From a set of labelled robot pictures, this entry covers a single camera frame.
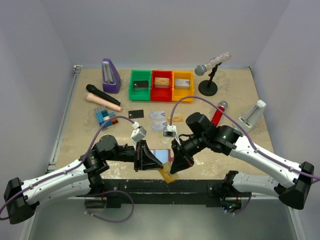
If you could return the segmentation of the red leather card holder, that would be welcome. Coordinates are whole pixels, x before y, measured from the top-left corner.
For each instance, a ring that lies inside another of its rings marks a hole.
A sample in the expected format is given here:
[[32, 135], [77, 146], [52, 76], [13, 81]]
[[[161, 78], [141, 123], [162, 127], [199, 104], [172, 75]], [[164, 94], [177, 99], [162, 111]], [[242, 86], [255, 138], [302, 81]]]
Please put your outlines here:
[[162, 164], [173, 161], [170, 149], [151, 149], [150, 151]]

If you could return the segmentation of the gold credit card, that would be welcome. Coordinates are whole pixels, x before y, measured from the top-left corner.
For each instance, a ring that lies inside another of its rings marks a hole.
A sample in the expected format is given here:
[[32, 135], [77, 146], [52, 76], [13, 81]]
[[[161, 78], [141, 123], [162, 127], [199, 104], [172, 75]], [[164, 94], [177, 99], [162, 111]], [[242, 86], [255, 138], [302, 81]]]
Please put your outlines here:
[[[170, 123], [170, 119], [171, 119], [171, 115], [169, 114], [167, 116], [167, 122]], [[182, 113], [175, 113], [172, 117], [172, 122], [173, 123], [180, 123], [183, 122], [184, 118], [183, 118], [183, 114]]]
[[158, 170], [167, 184], [170, 184], [179, 179], [179, 175], [177, 173], [171, 174], [170, 170], [171, 163], [168, 161], [162, 165], [161, 169]]

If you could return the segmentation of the silver credit card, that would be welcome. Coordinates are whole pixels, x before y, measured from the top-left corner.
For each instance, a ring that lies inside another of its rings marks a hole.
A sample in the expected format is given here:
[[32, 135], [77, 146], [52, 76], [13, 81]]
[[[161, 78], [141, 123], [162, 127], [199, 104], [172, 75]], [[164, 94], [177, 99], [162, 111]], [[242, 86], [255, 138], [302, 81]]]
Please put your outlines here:
[[166, 114], [164, 111], [152, 111], [149, 114], [150, 120], [164, 120]]

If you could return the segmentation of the black credit card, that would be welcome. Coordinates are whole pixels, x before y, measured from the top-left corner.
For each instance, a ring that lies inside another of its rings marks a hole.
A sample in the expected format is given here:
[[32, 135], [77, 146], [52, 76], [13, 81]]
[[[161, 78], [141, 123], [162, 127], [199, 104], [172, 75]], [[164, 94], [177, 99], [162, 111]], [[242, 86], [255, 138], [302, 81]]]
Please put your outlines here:
[[128, 111], [128, 118], [129, 119], [142, 119], [144, 118], [144, 110], [129, 110]]

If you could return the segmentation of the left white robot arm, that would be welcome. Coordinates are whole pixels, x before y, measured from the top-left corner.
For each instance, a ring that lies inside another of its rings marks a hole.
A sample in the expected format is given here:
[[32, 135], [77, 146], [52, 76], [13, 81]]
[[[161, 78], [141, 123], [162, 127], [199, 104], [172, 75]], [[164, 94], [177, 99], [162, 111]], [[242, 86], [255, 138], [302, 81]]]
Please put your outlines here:
[[110, 168], [108, 161], [133, 163], [136, 172], [163, 168], [145, 140], [135, 146], [118, 145], [114, 136], [104, 135], [88, 153], [65, 167], [29, 180], [9, 180], [2, 207], [8, 213], [6, 219], [12, 225], [19, 224], [52, 201], [101, 193], [101, 173]]

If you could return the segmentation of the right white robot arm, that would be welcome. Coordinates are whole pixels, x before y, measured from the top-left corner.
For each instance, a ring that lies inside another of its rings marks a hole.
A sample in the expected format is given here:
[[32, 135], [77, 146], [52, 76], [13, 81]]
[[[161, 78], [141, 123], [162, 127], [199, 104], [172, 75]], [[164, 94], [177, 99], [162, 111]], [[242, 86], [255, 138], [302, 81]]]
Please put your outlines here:
[[314, 166], [309, 162], [296, 163], [255, 146], [240, 131], [227, 126], [215, 126], [205, 115], [195, 112], [186, 119], [192, 131], [187, 140], [181, 140], [177, 128], [168, 125], [163, 134], [173, 137], [173, 161], [170, 173], [176, 174], [194, 165], [193, 156], [208, 148], [211, 151], [242, 160], [265, 175], [249, 175], [229, 171], [220, 186], [214, 187], [220, 198], [240, 193], [258, 193], [278, 198], [283, 204], [302, 210], [312, 186]]

